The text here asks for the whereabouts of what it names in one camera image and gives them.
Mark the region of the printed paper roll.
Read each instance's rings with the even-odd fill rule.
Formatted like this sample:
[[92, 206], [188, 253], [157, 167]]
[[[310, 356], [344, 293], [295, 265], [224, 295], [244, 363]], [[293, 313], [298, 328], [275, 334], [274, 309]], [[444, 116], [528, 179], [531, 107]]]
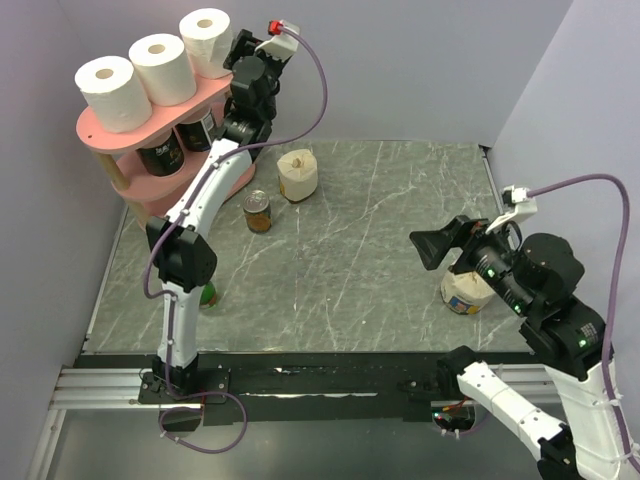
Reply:
[[495, 292], [476, 272], [455, 274], [450, 265], [440, 284], [444, 304], [458, 315], [474, 315], [495, 296]]

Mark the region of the white paper roll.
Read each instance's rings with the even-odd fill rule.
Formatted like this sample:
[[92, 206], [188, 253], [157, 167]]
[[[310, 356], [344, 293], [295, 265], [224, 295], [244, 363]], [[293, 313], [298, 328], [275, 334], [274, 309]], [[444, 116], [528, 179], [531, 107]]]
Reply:
[[230, 74], [224, 67], [233, 42], [229, 15], [219, 9], [202, 8], [179, 22], [179, 31], [195, 74], [218, 79]]
[[175, 106], [196, 94], [196, 80], [180, 37], [145, 36], [130, 46], [128, 55], [153, 104]]
[[82, 65], [74, 76], [76, 86], [102, 127], [126, 133], [146, 123], [152, 106], [130, 60], [103, 56]]

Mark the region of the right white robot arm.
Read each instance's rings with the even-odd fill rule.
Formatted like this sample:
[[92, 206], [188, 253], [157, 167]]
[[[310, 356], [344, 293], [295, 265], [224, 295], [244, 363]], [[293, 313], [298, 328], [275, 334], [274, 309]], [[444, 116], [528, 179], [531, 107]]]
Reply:
[[544, 479], [638, 478], [639, 452], [623, 424], [606, 325], [574, 294], [584, 267], [569, 243], [536, 233], [513, 249], [505, 231], [464, 215], [409, 239], [427, 270], [460, 249], [451, 272], [478, 274], [522, 318], [519, 332], [552, 380], [565, 417], [533, 405], [467, 346], [438, 360], [440, 393], [484, 407], [526, 446]]

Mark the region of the beige paper roll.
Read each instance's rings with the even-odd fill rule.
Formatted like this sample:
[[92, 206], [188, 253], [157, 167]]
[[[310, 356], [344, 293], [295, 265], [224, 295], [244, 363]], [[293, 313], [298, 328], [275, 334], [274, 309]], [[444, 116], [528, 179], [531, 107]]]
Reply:
[[281, 195], [290, 203], [299, 203], [310, 197], [318, 186], [318, 165], [309, 149], [284, 154], [277, 161]]

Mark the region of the black paper roll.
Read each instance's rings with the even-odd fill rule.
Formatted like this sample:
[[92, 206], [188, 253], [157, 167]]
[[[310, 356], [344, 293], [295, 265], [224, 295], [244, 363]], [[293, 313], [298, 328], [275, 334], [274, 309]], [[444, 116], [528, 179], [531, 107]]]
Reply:
[[153, 176], [173, 175], [184, 164], [184, 153], [173, 129], [163, 132], [136, 152], [145, 170]]

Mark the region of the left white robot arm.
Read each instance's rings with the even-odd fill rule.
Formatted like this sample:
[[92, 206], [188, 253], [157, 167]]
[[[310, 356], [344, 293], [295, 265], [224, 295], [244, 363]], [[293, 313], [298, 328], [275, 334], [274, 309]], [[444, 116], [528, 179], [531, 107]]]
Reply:
[[175, 205], [146, 223], [151, 256], [144, 273], [156, 272], [161, 288], [144, 294], [164, 301], [163, 338], [152, 372], [177, 402], [198, 389], [199, 301], [218, 263], [208, 231], [233, 185], [270, 143], [280, 77], [299, 46], [299, 30], [288, 22], [272, 22], [269, 34], [261, 41], [243, 30], [234, 39], [224, 61], [232, 72], [231, 93], [208, 157]]

